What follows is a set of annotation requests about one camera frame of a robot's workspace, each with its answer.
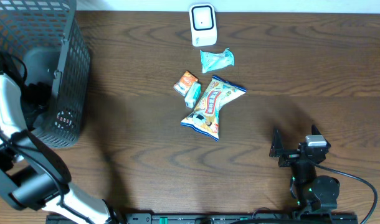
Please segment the colourful snack chip bag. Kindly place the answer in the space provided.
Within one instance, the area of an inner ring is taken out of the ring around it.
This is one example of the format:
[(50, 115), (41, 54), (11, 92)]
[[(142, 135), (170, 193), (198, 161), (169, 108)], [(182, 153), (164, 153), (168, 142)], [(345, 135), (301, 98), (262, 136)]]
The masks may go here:
[(246, 92), (244, 87), (213, 75), (193, 112), (181, 121), (181, 125), (218, 141), (220, 109)]

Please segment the light teal small box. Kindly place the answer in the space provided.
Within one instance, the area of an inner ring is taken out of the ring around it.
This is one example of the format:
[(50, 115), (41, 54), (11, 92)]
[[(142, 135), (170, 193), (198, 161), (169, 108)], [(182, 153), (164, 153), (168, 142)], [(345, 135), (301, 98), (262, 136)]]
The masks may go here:
[(199, 95), (201, 94), (201, 84), (194, 82), (184, 97), (184, 102), (188, 108), (194, 108)]

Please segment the teal snack packet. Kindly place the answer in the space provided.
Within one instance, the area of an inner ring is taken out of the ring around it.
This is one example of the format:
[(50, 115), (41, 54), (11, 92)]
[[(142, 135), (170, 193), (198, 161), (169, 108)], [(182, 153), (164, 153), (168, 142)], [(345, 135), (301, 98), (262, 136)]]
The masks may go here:
[(200, 50), (202, 73), (211, 72), (225, 68), (229, 65), (234, 66), (234, 54), (226, 48), (222, 53), (215, 54)]

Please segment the orange small snack box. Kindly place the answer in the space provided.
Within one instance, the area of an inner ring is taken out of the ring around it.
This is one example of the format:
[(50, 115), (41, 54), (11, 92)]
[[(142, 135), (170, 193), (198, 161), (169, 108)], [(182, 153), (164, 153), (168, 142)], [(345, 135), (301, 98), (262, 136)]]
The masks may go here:
[(173, 88), (182, 96), (186, 96), (187, 92), (191, 88), (192, 84), (198, 82), (198, 78), (191, 72), (186, 71)]

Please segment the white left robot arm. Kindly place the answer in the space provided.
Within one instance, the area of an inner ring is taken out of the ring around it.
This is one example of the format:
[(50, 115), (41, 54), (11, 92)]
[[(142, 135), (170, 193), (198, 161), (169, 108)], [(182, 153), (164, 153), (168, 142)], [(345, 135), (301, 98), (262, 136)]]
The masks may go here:
[(0, 51), (0, 197), (16, 210), (58, 213), (75, 223), (126, 223), (106, 201), (72, 183), (64, 161), (27, 128), (21, 108), (26, 75)]

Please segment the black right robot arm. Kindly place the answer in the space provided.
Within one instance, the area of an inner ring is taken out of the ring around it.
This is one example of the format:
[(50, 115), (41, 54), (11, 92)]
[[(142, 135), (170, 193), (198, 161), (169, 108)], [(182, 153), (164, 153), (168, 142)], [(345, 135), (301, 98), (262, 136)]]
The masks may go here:
[(294, 217), (330, 213), (337, 208), (339, 181), (316, 173), (317, 165), (326, 159), (330, 147), (315, 125), (296, 149), (285, 149), (279, 130), (273, 130), (269, 156), (278, 158), (279, 167), (291, 168), (290, 193), (299, 202)]

